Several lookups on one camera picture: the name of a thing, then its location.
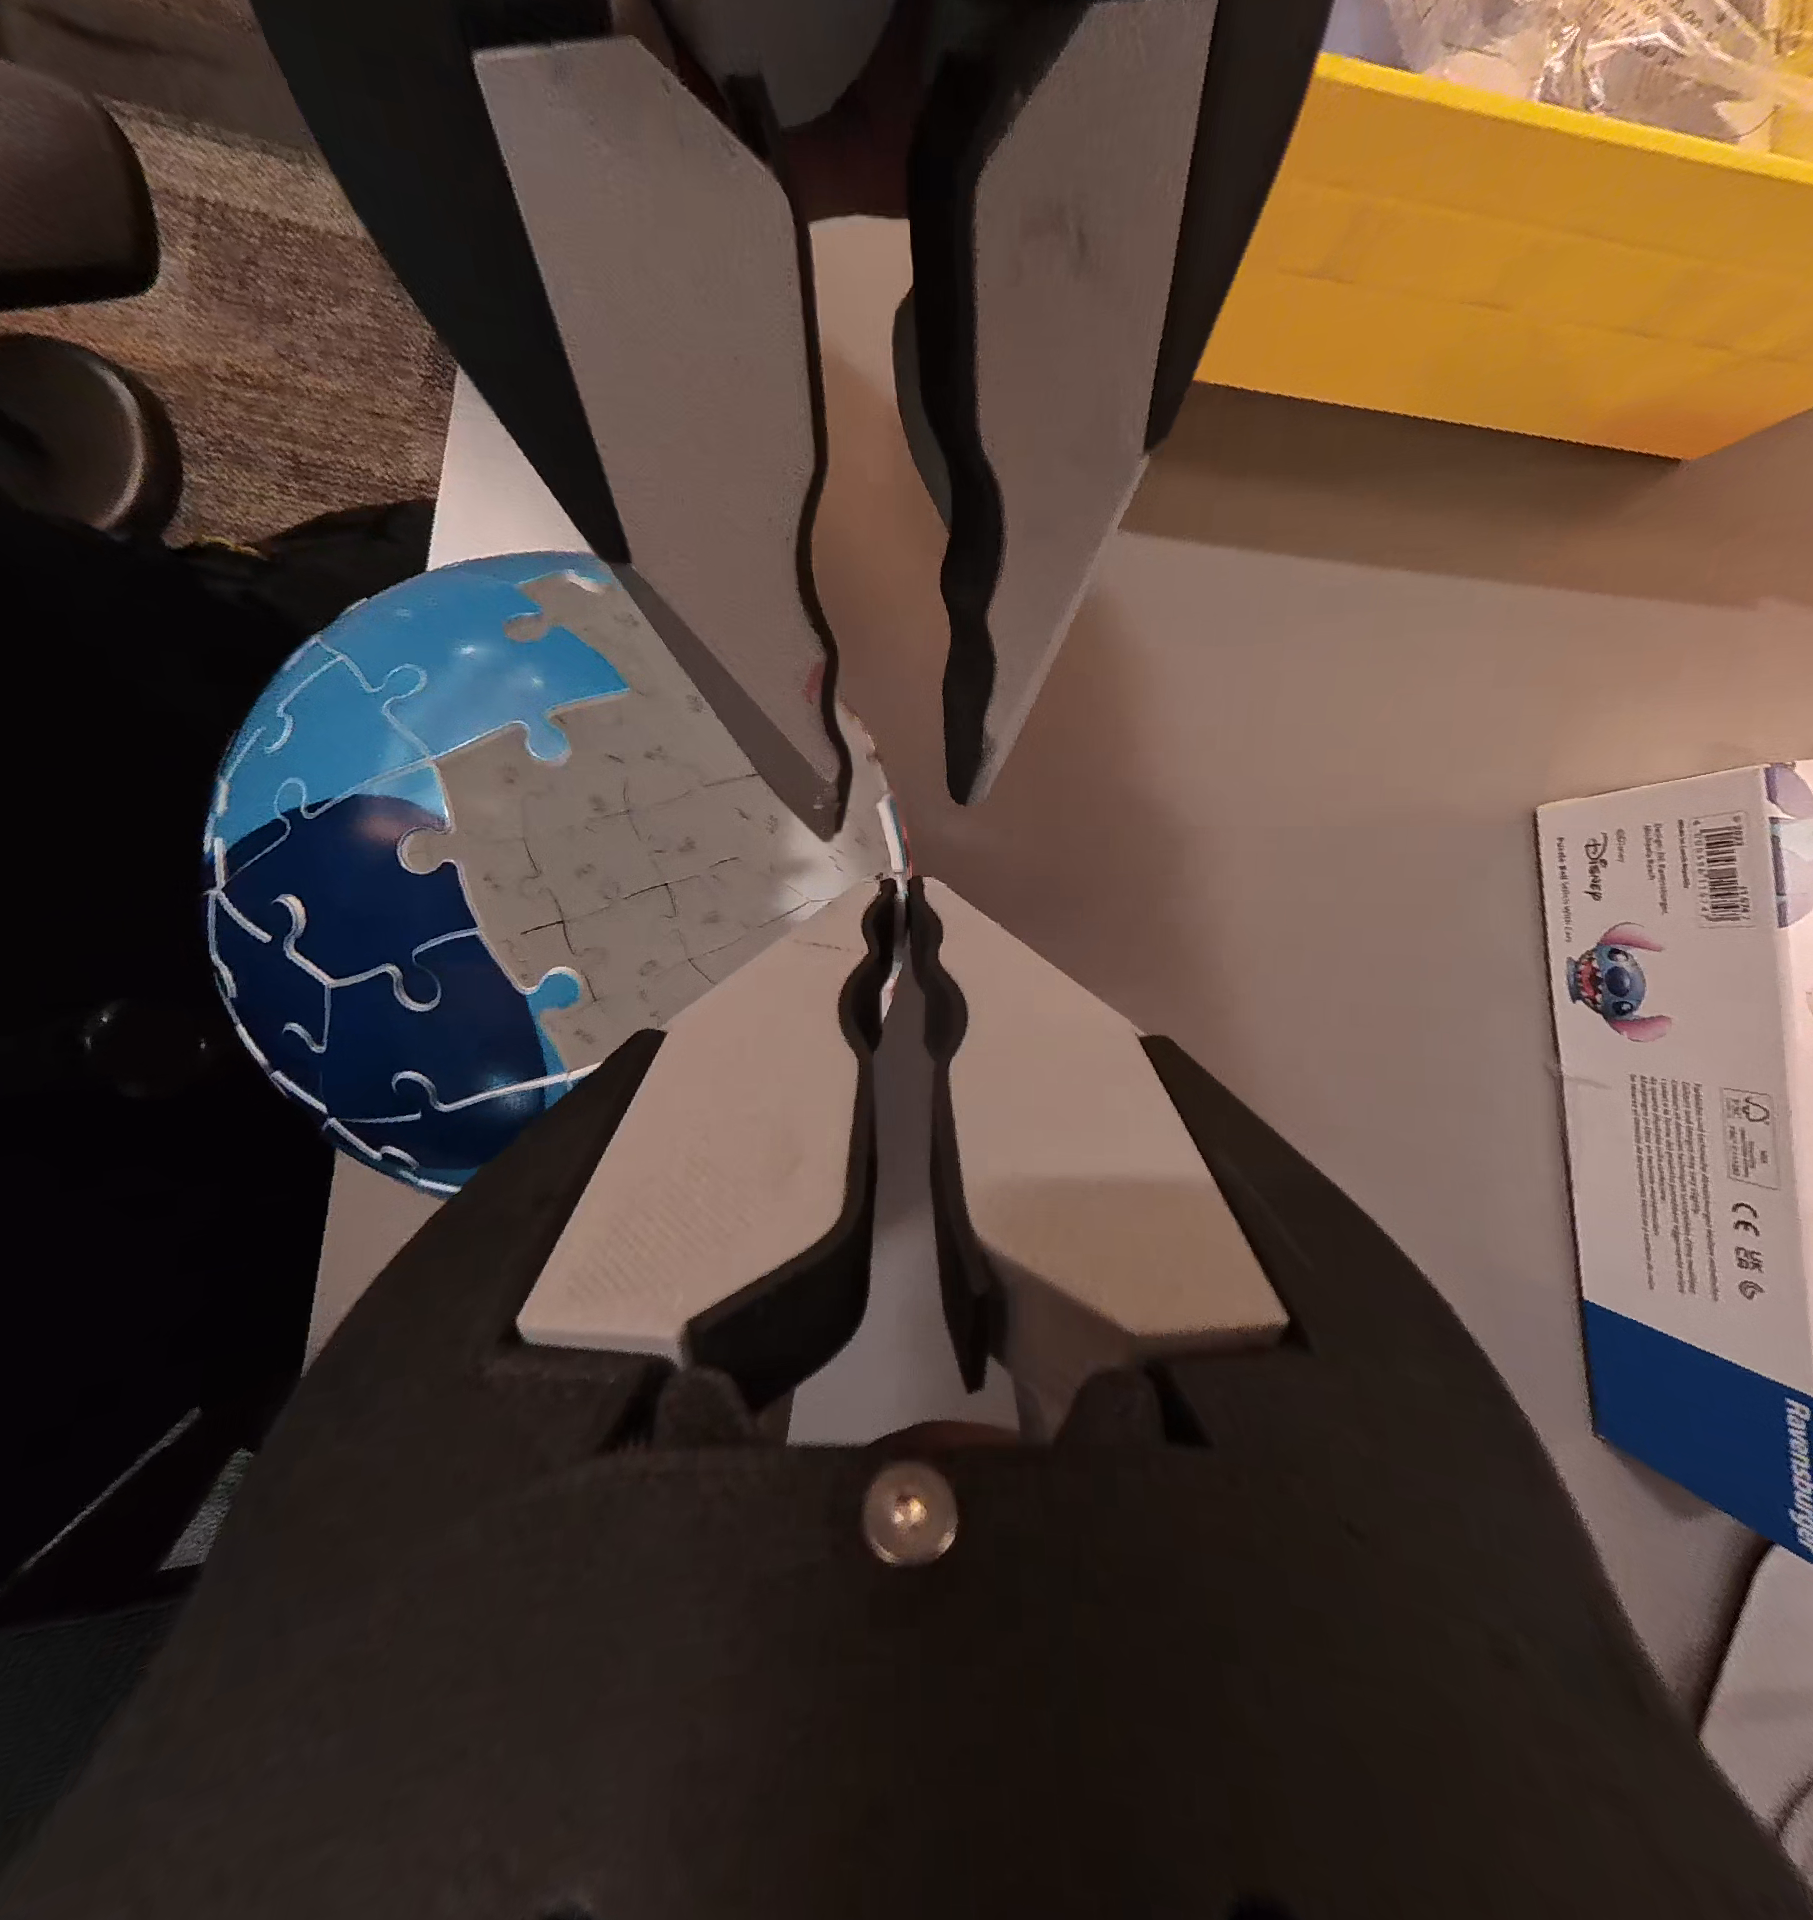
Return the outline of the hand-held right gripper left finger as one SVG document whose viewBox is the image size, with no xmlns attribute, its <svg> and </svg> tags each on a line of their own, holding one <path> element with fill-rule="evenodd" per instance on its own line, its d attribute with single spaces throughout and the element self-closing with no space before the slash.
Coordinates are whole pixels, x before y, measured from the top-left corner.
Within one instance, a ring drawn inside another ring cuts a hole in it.
<svg viewBox="0 0 1813 1920">
<path fill-rule="evenodd" d="M 526 1344 L 790 1397 L 858 1331 L 878 1177 L 872 1053 L 886 877 L 682 1012 L 520 1314 Z"/>
</svg>

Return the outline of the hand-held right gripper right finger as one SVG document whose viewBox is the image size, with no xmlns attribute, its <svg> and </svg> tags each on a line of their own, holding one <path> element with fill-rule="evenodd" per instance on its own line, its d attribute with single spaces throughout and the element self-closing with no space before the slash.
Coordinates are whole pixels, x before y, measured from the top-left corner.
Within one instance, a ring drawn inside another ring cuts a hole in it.
<svg viewBox="0 0 1813 1920">
<path fill-rule="evenodd" d="M 1290 1311 L 1136 1024 L 942 882 L 907 933 L 961 1382 L 996 1364 L 1057 1433 L 1101 1372 L 1272 1348 Z"/>
</svg>

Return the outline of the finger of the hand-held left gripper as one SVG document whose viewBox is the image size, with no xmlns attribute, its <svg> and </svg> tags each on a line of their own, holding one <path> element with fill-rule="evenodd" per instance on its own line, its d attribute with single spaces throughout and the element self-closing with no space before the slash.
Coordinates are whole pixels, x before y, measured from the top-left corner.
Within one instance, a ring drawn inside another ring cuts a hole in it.
<svg viewBox="0 0 1813 1920">
<path fill-rule="evenodd" d="M 725 735 L 816 838 L 845 828 L 810 240 L 767 72 L 702 104 L 637 38 L 476 53 L 626 556 L 589 536 Z"/>
<path fill-rule="evenodd" d="M 942 48 L 907 154 L 946 491 L 942 739 L 980 804 L 1144 473 L 1217 2 L 1039 2 Z"/>
</svg>

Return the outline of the blue puzzle ball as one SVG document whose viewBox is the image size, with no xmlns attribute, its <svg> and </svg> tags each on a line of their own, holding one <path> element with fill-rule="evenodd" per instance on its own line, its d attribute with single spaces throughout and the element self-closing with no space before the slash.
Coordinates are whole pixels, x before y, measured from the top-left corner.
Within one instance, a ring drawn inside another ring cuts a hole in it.
<svg viewBox="0 0 1813 1920">
<path fill-rule="evenodd" d="M 456 1193 L 907 842 L 848 709 L 820 838 L 641 619 L 564 550 L 462 560 L 304 641 L 204 837 L 205 945 L 248 1056 L 330 1143 Z"/>
</svg>

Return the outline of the yellow plastic bin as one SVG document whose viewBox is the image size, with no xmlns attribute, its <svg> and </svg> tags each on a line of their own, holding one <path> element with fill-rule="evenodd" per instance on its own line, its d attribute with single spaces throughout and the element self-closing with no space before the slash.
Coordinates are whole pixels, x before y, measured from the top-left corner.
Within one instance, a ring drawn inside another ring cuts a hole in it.
<svg viewBox="0 0 1813 1920">
<path fill-rule="evenodd" d="M 1323 54 L 1196 381 L 1712 456 L 1813 408 L 1813 163 Z"/>
</svg>

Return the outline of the white blue puzzle box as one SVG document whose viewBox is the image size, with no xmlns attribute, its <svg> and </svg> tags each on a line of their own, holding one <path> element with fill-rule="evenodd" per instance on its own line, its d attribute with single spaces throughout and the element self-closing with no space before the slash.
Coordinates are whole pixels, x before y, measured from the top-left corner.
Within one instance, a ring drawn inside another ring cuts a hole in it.
<svg viewBox="0 0 1813 1920">
<path fill-rule="evenodd" d="M 1813 757 L 1533 838 L 1591 1429 L 1813 1562 Z"/>
</svg>

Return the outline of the clear plastic bag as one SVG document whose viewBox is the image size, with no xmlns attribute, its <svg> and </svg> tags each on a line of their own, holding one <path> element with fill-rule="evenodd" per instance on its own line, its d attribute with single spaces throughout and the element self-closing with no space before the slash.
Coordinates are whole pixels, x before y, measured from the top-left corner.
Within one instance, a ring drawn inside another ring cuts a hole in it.
<svg viewBox="0 0 1813 1920">
<path fill-rule="evenodd" d="M 1383 64 L 1813 162 L 1813 2 L 1375 2 Z"/>
</svg>

